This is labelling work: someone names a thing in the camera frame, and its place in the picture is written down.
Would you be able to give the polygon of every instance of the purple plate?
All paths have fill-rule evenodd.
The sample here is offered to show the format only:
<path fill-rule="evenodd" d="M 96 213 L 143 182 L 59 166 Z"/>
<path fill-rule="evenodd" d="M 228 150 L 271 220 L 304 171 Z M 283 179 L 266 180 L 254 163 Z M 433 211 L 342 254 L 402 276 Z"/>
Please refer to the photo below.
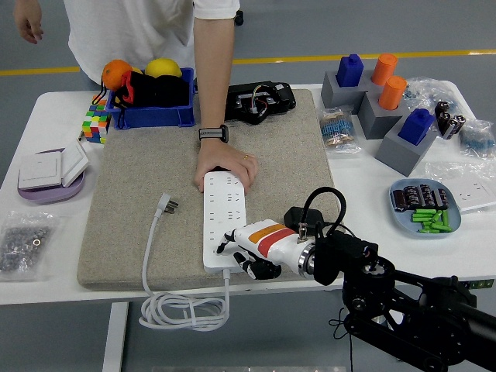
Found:
<path fill-rule="evenodd" d="M 64 149 L 55 149 L 42 151 L 42 153 L 52 153 L 54 151 L 62 152 Z M 54 186 L 52 188 L 33 188 L 31 190 L 20 190 L 17 187 L 17 192 L 21 198 L 29 200 L 37 204 L 47 204 L 53 202 L 60 202 L 75 196 L 82 188 L 84 183 L 84 172 L 77 177 L 74 182 L 67 188 L 64 186 Z"/>

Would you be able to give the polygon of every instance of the gray floor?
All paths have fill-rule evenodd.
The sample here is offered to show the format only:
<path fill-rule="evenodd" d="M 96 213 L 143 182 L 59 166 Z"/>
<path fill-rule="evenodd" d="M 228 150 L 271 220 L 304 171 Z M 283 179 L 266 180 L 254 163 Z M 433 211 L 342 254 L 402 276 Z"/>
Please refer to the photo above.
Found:
<path fill-rule="evenodd" d="M 63 3 L 44 1 L 43 42 L 21 40 L 12 2 L 0 2 L 0 71 L 76 66 L 67 48 Z M 235 58 L 348 53 L 479 50 L 495 48 L 492 0 L 251 0 L 236 29 Z M 479 119 L 496 121 L 492 89 L 496 56 L 400 59 L 397 74 L 455 83 Z M 254 64 L 233 68 L 232 82 L 273 80 L 322 83 L 339 62 Z M 374 68 L 374 60 L 364 61 Z M 47 91 L 83 90 L 79 74 L 0 77 L 0 180 L 36 99 Z M 494 289 L 476 292 L 479 308 L 494 315 Z M 153 366 L 341 365 L 349 370 L 348 342 L 332 339 L 327 325 L 341 306 L 338 292 L 254 295 L 232 300 L 229 323 L 213 334 L 152 332 L 129 313 L 123 370 Z M 0 370 L 97 371 L 102 368 L 110 304 L 67 303 L 0 308 Z M 415 370 L 356 340 L 356 371 Z M 481 370 L 468 362 L 450 370 Z"/>

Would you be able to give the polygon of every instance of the blue plastic bin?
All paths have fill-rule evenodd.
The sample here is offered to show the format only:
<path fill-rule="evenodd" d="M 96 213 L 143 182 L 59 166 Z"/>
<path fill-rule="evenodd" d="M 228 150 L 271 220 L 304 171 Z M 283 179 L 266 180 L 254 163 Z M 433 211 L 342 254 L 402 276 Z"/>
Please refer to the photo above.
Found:
<path fill-rule="evenodd" d="M 115 129 L 143 128 L 151 126 L 193 126 L 193 97 L 195 86 L 193 84 L 194 71 L 192 68 L 181 68 L 182 79 L 189 83 L 189 105 L 175 107 L 129 107 L 124 113 L 124 124 L 119 128 L 118 121 L 121 108 L 112 105 L 114 92 L 110 91 L 105 110 L 112 114 Z"/>

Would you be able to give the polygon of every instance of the yellow fruit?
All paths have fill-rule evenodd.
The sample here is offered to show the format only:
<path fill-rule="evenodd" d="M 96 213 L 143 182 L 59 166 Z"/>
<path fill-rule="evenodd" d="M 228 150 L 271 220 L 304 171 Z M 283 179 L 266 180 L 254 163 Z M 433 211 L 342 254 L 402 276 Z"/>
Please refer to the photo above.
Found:
<path fill-rule="evenodd" d="M 169 58 L 157 58 L 150 61 L 145 67 L 145 74 L 158 78 L 161 75 L 182 76 L 179 65 Z"/>

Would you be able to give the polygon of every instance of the robot finger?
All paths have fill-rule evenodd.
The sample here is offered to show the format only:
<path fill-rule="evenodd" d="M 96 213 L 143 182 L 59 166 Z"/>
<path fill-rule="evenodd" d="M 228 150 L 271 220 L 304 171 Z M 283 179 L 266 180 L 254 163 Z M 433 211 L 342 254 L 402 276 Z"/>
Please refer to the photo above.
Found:
<path fill-rule="evenodd" d="M 220 244 L 219 246 L 217 247 L 217 254 L 220 254 L 222 252 L 224 252 L 224 248 L 226 248 L 226 246 L 230 243 L 230 242 L 234 242 L 234 232 L 236 230 L 234 229 L 232 232 L 226 232 L 222 238 L 222 240 L 220 241 Z"/>
<path fill-rule="evenodd" d="M 260 281 L 274 279 L 281 275 L 281 265 L 274 265 L 266 260 L 247 260 L 244 255 L 239 252 L 233 254 L 239 266 L 248 273 L 253 279 Z"/>

